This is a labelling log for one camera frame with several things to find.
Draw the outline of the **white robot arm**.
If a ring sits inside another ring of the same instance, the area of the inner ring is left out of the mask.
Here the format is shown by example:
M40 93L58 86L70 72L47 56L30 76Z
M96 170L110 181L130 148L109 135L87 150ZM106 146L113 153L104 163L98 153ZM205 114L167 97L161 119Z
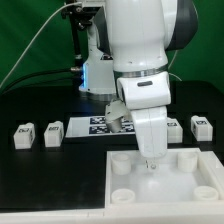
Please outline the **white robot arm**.
M167 153L166 52L185 47L195 35L195 6L192 0L81 0L81 9L91 25L79 90L115 98L106 106L108 128L118 132L121 118L130 118L138 149L154 170Z

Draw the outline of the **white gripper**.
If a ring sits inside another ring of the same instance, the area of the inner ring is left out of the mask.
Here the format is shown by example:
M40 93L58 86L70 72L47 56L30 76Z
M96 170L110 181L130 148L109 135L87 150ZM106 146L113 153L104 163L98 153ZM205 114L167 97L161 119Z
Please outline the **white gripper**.
M107 127L116 133L122 129L122 117L132 120L141 155L145 158L163 157L167 151L166 106L171 103L168 73L123 73L116 84L118 98L105 109Z

